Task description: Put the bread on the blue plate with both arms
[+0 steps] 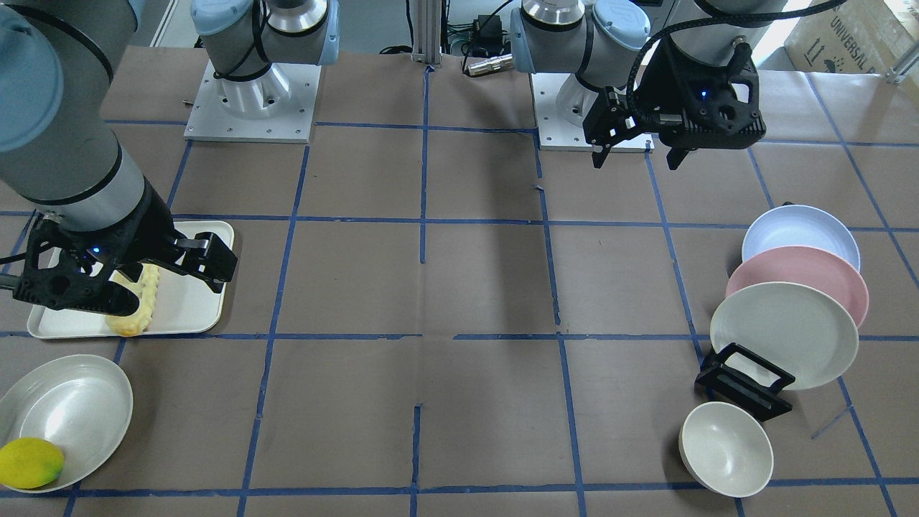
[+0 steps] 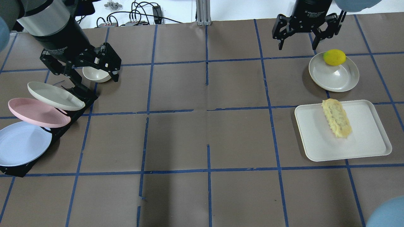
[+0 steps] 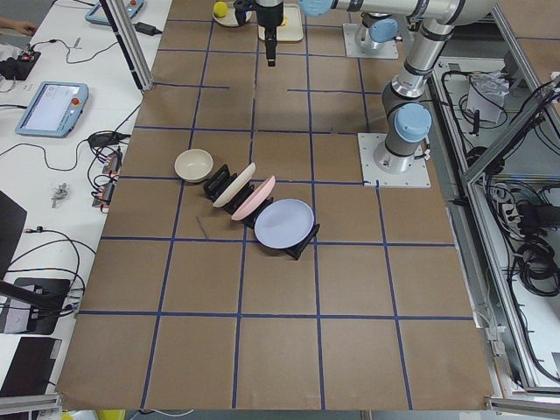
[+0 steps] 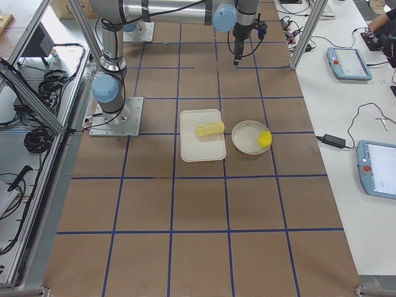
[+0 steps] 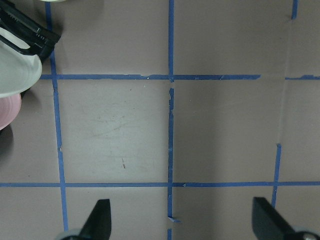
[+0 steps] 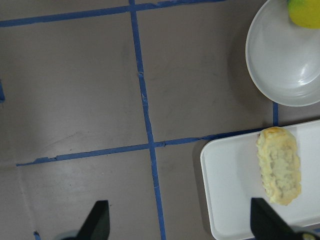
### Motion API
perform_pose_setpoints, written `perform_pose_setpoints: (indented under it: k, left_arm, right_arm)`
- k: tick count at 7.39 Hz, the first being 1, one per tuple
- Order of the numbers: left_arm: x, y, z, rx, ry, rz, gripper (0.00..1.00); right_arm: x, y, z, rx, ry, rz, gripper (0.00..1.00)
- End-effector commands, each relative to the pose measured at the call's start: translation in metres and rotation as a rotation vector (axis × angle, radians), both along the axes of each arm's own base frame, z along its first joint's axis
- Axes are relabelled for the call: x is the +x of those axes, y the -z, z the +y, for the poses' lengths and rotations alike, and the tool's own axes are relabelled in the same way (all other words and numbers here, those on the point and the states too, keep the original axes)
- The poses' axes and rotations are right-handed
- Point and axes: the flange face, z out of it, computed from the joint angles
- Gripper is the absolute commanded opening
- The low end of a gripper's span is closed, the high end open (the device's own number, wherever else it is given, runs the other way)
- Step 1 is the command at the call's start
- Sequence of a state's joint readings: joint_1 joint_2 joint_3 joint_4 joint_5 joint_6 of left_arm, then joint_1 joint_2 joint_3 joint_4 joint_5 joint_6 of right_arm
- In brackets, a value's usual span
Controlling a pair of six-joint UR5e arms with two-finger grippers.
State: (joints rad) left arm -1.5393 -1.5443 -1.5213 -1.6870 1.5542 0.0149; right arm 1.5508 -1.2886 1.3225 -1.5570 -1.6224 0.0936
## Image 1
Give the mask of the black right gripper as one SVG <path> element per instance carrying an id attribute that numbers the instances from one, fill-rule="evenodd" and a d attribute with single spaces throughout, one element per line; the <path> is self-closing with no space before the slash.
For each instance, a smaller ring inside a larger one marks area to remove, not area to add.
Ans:
<path id="1" fill-rule="evenodd" d="M 140 307 L 140 298 L 111 276 L 122 271 L 135 279 L 144 263 L 200 279 L 210 291 L 223 292 L 233 280 L 238 258 L 217 233 L 184 238 L 167 204 L 144 181 L 139 204 L 115 225 L 77 232 L 48 217 L 35 223 L 23 269 L 13 278 L 13 298 L 55 310 L 128 315 Z"/>

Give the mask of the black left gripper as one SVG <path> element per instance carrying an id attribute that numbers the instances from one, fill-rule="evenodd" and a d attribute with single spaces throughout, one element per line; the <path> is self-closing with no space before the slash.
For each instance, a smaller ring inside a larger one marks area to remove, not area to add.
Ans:
<path id="1" fill-rule="evenodd" d="M 647 129 L 670 147 L 670 170 L 677 170 L 696 149 L 745 149 L 767 134 L 759 96 L 759 76 L 747 42 L 732 47 L 725 65 L 709 65 L 687 55 L 668 35 L 633 93 L 633 112 L 624 93 L 606 86 L 584 116 L 584 137 L 594 148 L 593 167 L 603 167 L 615 145 Z"/>

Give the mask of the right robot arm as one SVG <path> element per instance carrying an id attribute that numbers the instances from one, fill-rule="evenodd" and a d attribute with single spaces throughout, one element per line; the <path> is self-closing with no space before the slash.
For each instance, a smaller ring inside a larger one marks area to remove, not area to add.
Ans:
<path id="1" fill-rule="evenodd" d="M 187 236 L 101 117 L 141 1 L 2 3 L 2 180 L 39 220 L 2 288 L 49 309 L 131 315 L 147 301 L 115 282 L 150 264 L 221 294 L 238 258 L 217 233 Z M 319 67 L 340 44 L 335 1 L 194 1 L 210 72 L 187 136 L 307 141 Z"/>

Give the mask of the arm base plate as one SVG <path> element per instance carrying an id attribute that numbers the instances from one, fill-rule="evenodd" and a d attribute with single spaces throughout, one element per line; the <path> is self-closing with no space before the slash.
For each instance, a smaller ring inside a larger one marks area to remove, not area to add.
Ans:
<path id="1" fill-rule="evenodd" d="M 226 143 L 308 144 L 322 68 L 273 63 L 248 82 L 217 79 L 207 64 L 184 137 Z"/>
<path id="2" fill-rule="evenodd" d="M 572 73 L 532 73 L 533 107 L 541 147 L 554 151 L 591 152 L 583 123 L 597 99 Z"/>

